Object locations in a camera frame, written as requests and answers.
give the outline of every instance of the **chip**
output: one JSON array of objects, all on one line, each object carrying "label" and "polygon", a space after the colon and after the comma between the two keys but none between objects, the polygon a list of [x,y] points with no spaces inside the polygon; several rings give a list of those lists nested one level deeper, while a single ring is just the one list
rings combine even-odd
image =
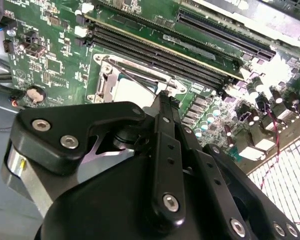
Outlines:
[{"label": "chip", "polygon": [[60,25],[60,20],[55,16],[50,16],[50,22],[54,26],[59,26]]}]

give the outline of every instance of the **bolt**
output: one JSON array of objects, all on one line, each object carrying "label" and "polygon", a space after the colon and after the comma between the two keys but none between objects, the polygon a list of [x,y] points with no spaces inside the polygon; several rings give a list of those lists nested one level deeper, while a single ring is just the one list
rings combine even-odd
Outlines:
[{"label": "bolt", "polygon": [[40,132],[46,132],[51,129],[51,125],[48,121],[45,121],[43,119],[36,119],[32,122],[32,126],[35,130]]},{"label": "bolt", "polygon": [[61,145],[68,149],[76,149],[79,145],[79,141],[76,139],[76,137],[71,135],[65,135],[61,137]]},{"label": "bolt", "polygon": [[109,74],[112,71],[112,67],[108,64],[105,64],[105,65],[102,66],[101,71],[104,74]]},{"label": "bolt", "polygon": [[132,111],[135,112],[137,115],[141,114],[141,111],[138,110],[137,108],[133,108]]},{"label": "bolt", "polygon": [[179,203],[177,199],[170,194],[166,194],[163,196],[163,203],[166,206],[166,208],[171,212],[175,213],[179,210]]},{"label": "bolt", "polygon": [[297,237],[298,233],[296,232],[296,230],[290,225],[290,224],[286,224],[286,227],[288,228],[289,232],[294,236]]},{"label": "bolt", "polygon": [[282,236],[282,237],[285,236],[285,232],[284,232],[284,230],[280,227],[279,224],[274,223],[273,226],[274,226],[274,229],[276,230],[276,232],[277,232],[280,236]]},{"label": "bolt", "polygon": [[230,221],[232,229],[235,231],[236,234],[238,234],[240,237],[245,237],[245,229],[243,225],[235,218],[231,219]]},{"label": "bolt", "polygon": [[168,119],[168,118],[166,118],[166,117],[163,117],[163,120],[164,120],[165,122],[167,122],[167,123],[170,122],[170,119]]},{"label": "bolt", "polygon": [[212,149],[215,153],[217,153],[217,154],[220,153],[220,150],[216,146],[213,146]]},{"label": "bolt", "polygon": [[15,37],[16,36],[16,31],[15,29],[9,29],[6,31],[7,35],[9,35],[10,37]]},{"label": "bolt", "polygon": [[188,128],[187,126],[184,128],[184,130],[185,130],[188,134],[190,134],[190,133],[192,132],[191,129]]}]

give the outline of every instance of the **green circuit board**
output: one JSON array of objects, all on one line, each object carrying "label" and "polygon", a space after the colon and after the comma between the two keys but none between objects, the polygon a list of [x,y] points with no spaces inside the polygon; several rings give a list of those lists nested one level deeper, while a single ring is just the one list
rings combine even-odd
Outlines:
[{"label": "green circuit board", "polygon": [[[76,0],[5,1],[5,16],[17,21],[16,34],[13,36],[6,34],[6,39],[13,42],[14,48],[13,53],[9,54],[14,87],[26,90],[30,86],[38,86],[47,95],[39,104],[33,103],[29,97],[25,96],[19,101],[20,105],[43,108],[95,103],[89,97],[96,94],[101,67],[96,64],[94,55],[124,57],[124,54],[97,43],[88,47],[77,45],[78,36],[75,34],[75,28],[80,25],[77,22],[79,13],[90,22],[112,28],[143,44],[157,47],[164,53],[170,52],[178,60],[183,58],[186,61],[193,61],[200,68],[208,70],[220,79],[228,77],[249,83],[251,79],[245,76],[248,72],[250,75],[260,76],[266,87],[283,83],[279,87],[279,90],[283,92],[291,90],[287,83],[300,78],[300,49],[281,45],[275,49],[276,56],[270,62],[261,64],[259,59],[247,58],[246,54],[237,48],[177,23],[176,15],[182,8],[199,14],[203,18],[209,18],[212,22],[214,21],[214,24],[231,28],[230,24],[210,18],[200,8],[193,8],[189,1],[109,0],[102,3],[93,10],[82,13],[84,3]],[[117,10],[130,14],[134,18],[142,18],[148,21],[149,25],[127,20],[122,17],[122,14],[118,14]],[[165,31],[159,31],[157,27],[180,34],[194,43],[200,43],[202,50],[207,53],[202,54],[201,51],[199,54],[198,51],[193,50],[192,46],[185,47],[165,40]],[[232,30],[244,34],[242,29],[232,28]],[[38,52],[38,47],[43,48],[39,56],[35,57],[29,48],[25,50],[22,48],[27,33],[31,31],[36,33],[36,39],[39,42],[39,46],[32,45],[32,47],[37,47],[35,54]],[[263,44],[267,42],[265,38],[256,40]],[[227,146],[223,126],[230,125],[234,135],[247,127],[246,123],[238,122],[235,112],[238,105],[248,100],[245,86],[237,89],[241,93],[240,97],[227,103],[217,96],[216,90],[205,84],[178,75],[174,78],[186,87],[185,92],[174,96],[180,100],[181,117],[184,117],[197,95],[209,99],[200,118],[191,125],[194,130],[200,128],[201,118],[211,112],[213,106],[220,108],[221,115],[216,117],[215,122],[209,124],[209,129],[202,133],[200,137],[202,144],[215,143],[230,151],[233,156],[237,155],[235,148],[231,149]]]}]

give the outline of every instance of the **pcie slot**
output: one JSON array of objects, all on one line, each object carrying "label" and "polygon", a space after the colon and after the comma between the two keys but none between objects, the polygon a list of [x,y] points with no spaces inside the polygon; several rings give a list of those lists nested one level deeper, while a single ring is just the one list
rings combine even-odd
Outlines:
[{"label": "pcie slot", "polygon": [[156,23],[153,23],[145,18],[142,18],[138,15],[135,15],[133,13],[127,13],[125,11],[122,11],[114,6],[111,6],[109,5],[108,3],[105,3],[105,2],[102,2],[102,1],[99,1],[99,0],[93,0],[93,2],[95,3],[96,5],[96,8],[98,7],[102,7],[102,8],[106,8],[110,11],[112,11],[114,14],[118,14],[120,16],[123,16],[125,17],[126,19],[129,19],[129,20],[132,20],[132,21],[135,21],[137,23],[140,23],[140,24],[143,24],[145,26],[148,26],[149,28],[153,29],[153,30],[157,30],[158,32],[161,32],[163,34],[167,34],[167,35],[170,35],[174,38],[178,38],[180,39],[181,41],[183,42],[186,42],[188,44],[191,44],[197,48],[200,48],[200,49],[203,49],[203,50],[206,50],[208,52],[211,52],[215,55],[219,55],[219,56],[222,56],[222,57],[226,57],[228,59],[232,59],[233,57],[228,55],[227,53],[224,53],[224,52],[219,52],[217,50],[214,50],[212,48],[209,48],[207,46],[205,46],[203,43],[201,43],[200,41],[198,40],[195,40],[193,38],[190,38],[188,36],[185,36],[185,35],[182,35],[176,31],[173,31],[169,28],[166,28],[164,26],[161,26],[161,25],[158,25]]},{"label": "pcie slot", "polygon": [[145,45],[144,43],[140,43],[130,37],[124,36],[119,33],[111,33],[108,30],[101,29],[96,33],[99,37],[108,38],[112,41],[117,41],[120,44],[126,43],[128,45],[133,45],[137,47],[139,51],[142,51],[144,53],[148,53],[149,55],[156,56],[158,60],[161,60],[163,62],[168,61],[171,64],[177,64],[180,66],[183,66],[183,68],[186,68],[188,71],[194,71],[197,72],[198,75],[202,76],[203,78],[211,81],[211,82],[219,82],[222,83],[226,77],[223,75],[218,75],[217,73],[213,71],[209,71],[208,69],[205,69],[203,66],[198,65],[196,62],[191,62],[187,59],[180,58],[179,56],[175,56],[173,54],[167,53],[159,48]]},{"label": "pcie slot", "polygon": [[157,67],[171,74],[217,89],[223,85],[227,76],[199,66],[196,62],[176,57],[138,40],[127,37],[104,26],[93,24],[91,34],[86,39],[87,45],[96,43],[104,48],[141,61],[149,66]]},{"label": "pcie slot", "polygon": [[270,61],[276,54],[266,45],[227,30],[204,17],[181,8],[177,14],[177,22],[265,61]]}]

